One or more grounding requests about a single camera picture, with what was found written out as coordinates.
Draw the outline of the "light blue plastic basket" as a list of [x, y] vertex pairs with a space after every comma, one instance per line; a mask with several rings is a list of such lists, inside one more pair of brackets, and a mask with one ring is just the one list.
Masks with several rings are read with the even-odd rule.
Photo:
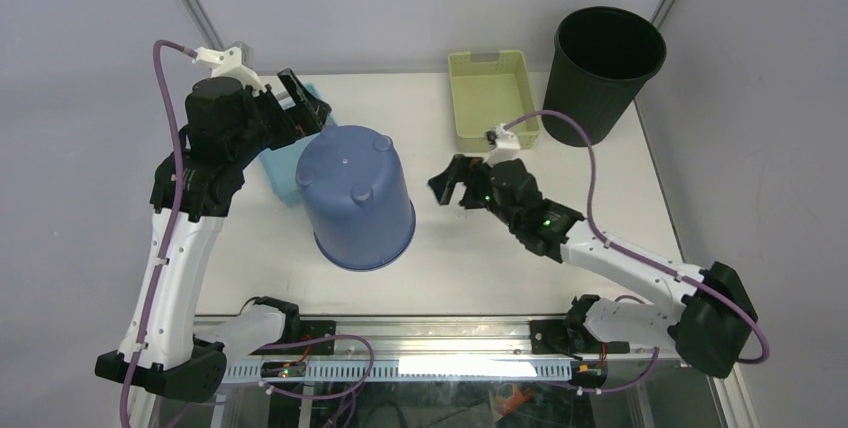
[[305, 148], [316, 137], [317, 134], [312, 134], [286, 147], [265, 150], [258, 156], [272, 192], [287, 207], [302, 203], [295, 178], [297, 163]]

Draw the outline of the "large blue plastic bucket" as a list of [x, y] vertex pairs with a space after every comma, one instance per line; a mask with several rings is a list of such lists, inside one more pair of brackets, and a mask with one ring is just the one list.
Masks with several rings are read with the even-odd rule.
[[415, 208], [389, 136], [359, 125], [330, 125], [302, 152], [295, 181], [316, 245], [335, 265], [379, 269], [411, 243]]

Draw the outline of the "light green plastic basket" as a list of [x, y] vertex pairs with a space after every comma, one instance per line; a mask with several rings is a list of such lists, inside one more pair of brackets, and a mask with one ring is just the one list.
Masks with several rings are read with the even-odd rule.
[[488, 130], [536, 110], [522, 51], [454, 52], [447, 63], [459, 152], [486, 152]]

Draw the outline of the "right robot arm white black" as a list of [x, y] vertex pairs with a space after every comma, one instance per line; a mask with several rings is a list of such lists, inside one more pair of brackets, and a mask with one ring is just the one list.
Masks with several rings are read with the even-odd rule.
[[489, 165], [457, 154], [427, 185], [441, 205], [463, 185], [460, 206], [493, 214], [527, 251], [588, 270], [637, 295], [636, 303], [596, 294], [574, 298], [557, 327], [537, 334], [545, 352], [578, 358], [629, 347], [673, 350], [700, 372], [726, 378], [754, 336], [761, 346], [757, 362], [768, 358], [758, 315], [732, 267], [677, 263], [611, 236], [589, 216], [544, 197], [518, 159]]

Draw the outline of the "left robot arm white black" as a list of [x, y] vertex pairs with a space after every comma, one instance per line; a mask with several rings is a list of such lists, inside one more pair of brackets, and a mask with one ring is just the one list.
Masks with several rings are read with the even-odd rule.
[[153, 236], [140, 298], [120, 346], [98, 357], [97, 376], [200, 403], [241, 359], [266, 346], [277, 354], [298, 347], [298, 306], [266, 296], [221, 325], [194, 330], [207, 263], [245, 169], [264, 151], [319, 133], [330, 114], [293, 71], [280, 71], [278, 79], [289, 107], [270, 90], [228, 76], [201, 80], [187, 96], [187, 122], [171, 127], [173, 150], [154, 175]]

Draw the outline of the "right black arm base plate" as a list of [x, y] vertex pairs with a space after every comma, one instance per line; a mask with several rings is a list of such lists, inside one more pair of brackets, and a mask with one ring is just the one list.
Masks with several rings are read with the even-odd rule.
[[564, 319], [531, 320], [528, 323], [534, 355], [576, 355], [583, 351], [574, 326]]

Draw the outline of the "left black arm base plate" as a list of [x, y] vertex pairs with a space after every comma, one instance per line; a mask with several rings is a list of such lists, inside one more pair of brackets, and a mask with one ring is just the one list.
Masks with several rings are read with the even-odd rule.
[[271, 340], [265, 333], [251, 329], [237, 339], [237, 344], [252, 348], [250, 355], [301, 356], [307, 350], [314, 355], [332, 355], [333, 341], [326, 338], [336, 334], [336, 322], [327, 320], [301, 320], [287, 325], [280, 338]]

